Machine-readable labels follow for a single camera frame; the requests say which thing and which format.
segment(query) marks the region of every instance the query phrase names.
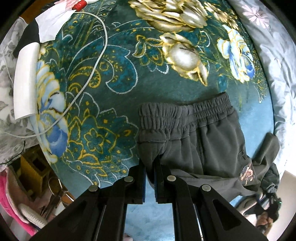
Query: red plug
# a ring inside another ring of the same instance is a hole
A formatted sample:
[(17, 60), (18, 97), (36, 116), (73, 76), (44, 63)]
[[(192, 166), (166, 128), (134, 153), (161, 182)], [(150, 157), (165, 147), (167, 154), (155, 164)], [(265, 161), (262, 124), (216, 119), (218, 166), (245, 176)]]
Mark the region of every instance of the red plug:
[(81, 9), (83, 9), (86, 5), (87, 5), (87, 2), (85, 0), (81, 0), (72, 7), (72, 10), (76, 10), (80, 12)]

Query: floor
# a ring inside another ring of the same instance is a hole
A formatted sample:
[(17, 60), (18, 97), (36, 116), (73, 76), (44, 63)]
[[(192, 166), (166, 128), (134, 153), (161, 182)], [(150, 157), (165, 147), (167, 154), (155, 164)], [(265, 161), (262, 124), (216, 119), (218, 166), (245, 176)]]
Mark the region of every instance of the floor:
[(269, 241), (277, 241), (289, 225), (296, 212), (296, 176), (285, 171), (277, 191), (278, 197), (282, 200), (279, 210), (279, 219), (272, 226), (267, 238)]
[(40, 10), (47, 3), (51, 3), (53, 0), (36, 0), (22, 15), (21, 17), (26, 23), (32, 22), (40, 14)]

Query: gold flower pattern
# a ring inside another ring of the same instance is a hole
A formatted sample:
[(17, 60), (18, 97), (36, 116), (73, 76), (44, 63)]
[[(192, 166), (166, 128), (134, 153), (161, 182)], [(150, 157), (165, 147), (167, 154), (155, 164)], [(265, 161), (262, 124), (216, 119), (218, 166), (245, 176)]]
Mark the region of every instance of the gold flower pattern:
[(200, 81), (207, 86), (208, 71), (201, 62), (193, 44), (179, 34), (165, 33), (160, 36), (166, 61), (182, 77)]
[(161, 32), (192, 31), (207, 26), (207, 12), (198, 0), (131, 0), (138, 17)]
[(205, 3), (205, 8), (214, 15), (214, 17), (223, 22), (223, 23), (227, 23), (229, 25), (229, 27), (233, 28), (233, 29), (239, 29), (237, 23), (235, 22), (235, 20), (233, 19), (232, 16), (228, 15), (226, 12), (221, 11), (219, 8), (215, 7), (214, 5), (212, 5), (211, 3), (206, 2)]

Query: gray sweatpants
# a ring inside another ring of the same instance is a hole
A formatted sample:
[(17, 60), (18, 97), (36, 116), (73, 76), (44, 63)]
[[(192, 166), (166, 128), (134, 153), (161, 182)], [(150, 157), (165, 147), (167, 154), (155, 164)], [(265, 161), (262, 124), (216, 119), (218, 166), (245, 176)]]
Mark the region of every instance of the gray sweatpants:
[(161, 155), (173, 175), (190, 185), (209, 184), (228, 201), (254, 194), (279, 151), (277, 137), (269, 133), (252, 162), (225, 92), (187, 106), (145, 103), (139, 115), (138, 150), (148, 171)]

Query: elastic waistband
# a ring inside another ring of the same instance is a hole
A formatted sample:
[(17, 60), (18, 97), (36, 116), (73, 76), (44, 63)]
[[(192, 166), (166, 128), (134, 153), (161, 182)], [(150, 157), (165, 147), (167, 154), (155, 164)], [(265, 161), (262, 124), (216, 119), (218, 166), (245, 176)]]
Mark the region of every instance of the elastic waistband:
[(205, 126), (225, 118), (233, 110), (228, 94), (223, 92), (193, 105), (145, 103), (141, 105), (139, 115), (143, 130), (171, 130)]

